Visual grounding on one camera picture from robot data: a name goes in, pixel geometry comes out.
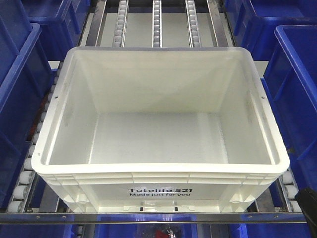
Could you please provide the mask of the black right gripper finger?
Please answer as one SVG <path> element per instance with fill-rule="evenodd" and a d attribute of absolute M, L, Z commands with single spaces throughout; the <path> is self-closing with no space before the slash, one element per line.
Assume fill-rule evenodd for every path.
<path fill-rule="evenodd" d="M 305 216 L 311 236 L 317 237 L 317 192 L 309 187 L 301 189 L 295 200 Z"/>

